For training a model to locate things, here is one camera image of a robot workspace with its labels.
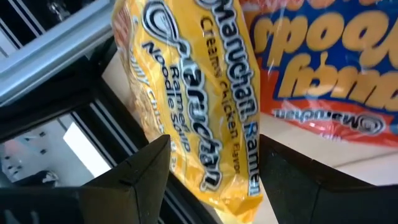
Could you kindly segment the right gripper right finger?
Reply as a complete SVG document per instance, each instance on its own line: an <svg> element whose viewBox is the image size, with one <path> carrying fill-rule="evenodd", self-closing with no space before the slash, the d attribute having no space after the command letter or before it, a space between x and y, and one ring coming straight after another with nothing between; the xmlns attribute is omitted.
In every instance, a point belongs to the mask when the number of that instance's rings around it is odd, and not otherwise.
<svg viewBox="0 0 398 224"><path fill-rule="evenodd" d="M279 223L311 223L318 193L371 184L260 135L260 175Z"/></svg>

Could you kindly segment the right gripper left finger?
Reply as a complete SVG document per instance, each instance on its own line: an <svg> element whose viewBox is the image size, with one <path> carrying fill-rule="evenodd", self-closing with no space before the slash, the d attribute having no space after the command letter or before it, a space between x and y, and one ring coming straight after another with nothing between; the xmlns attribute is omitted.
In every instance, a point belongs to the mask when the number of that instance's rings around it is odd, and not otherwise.
<svg viewBox="0 0 398 224"><path fill-rule="evenodd" d="M162 135L80 192L85 223L157 223L170 163L170 136Z"/></svg>

